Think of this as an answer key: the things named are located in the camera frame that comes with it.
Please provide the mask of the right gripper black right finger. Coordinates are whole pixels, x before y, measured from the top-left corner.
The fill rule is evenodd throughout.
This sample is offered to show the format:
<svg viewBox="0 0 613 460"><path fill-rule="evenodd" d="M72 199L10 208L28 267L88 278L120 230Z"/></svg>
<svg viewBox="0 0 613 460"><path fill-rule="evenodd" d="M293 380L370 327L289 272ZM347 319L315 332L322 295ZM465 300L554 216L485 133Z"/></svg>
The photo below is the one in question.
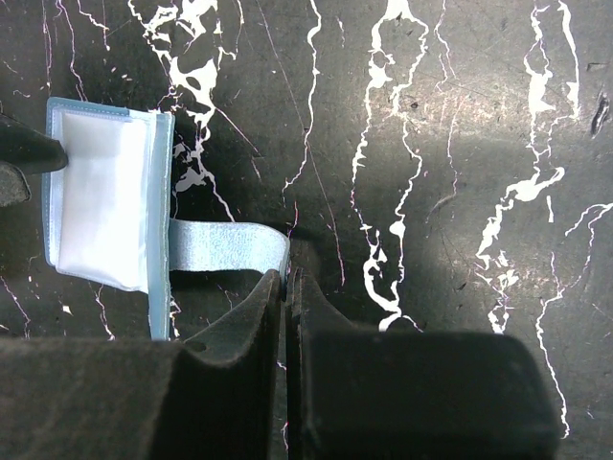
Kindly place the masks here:
<svg viewBox="0 0 613 460"><path fill-rule="evenodd" d="M359 326L301 268L287 301L290 458L556 457L556 414L518 339Z"/></svg>

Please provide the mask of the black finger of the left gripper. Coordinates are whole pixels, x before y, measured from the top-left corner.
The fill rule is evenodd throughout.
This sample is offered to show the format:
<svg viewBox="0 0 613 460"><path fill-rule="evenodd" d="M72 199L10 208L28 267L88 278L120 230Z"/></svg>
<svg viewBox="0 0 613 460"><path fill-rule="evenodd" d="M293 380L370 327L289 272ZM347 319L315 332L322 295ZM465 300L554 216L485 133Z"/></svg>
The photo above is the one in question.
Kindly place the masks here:
<svg viewBox="0 0 613 460"><path fill-rule="evenodd" d="M2 161L0 164L0 206L26 202L32 193L23 172L14 165Z"/></svg>
<svg viewBox="0 0 613 460"><path fill-rule="evenodd" d="M68 156L59 141L2 114L1 161L31 175L64 169Z"/></svg>

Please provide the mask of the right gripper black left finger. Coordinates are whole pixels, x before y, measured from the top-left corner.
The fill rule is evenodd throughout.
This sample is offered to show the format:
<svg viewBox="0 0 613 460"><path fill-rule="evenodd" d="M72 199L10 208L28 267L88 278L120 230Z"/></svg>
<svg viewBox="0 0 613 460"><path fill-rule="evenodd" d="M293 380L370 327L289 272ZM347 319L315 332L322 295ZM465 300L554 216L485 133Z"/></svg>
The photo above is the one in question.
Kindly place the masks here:
<svg viewBox="0 0 613 460"><path fill-rule="evenodd" d="M5 459L264 459L282 287L270 270L186 341L1 343Z"/></svg>

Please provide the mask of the blue leather card holder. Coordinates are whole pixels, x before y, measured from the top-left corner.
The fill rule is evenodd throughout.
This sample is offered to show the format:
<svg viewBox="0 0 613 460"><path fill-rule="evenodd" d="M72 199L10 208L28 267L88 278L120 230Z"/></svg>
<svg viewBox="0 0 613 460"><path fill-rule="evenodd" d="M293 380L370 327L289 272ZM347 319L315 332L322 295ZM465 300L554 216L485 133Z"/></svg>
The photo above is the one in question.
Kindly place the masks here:
<svg viewBox="0 0 613 460"><path fill-rule="evenodd" d="M42 178L45 257L57 272L148 297L155 340L170 337L170 274L287 273L290 242L268 226L170 216L174 119L53 97L46 131L67 155Z"/></svg>

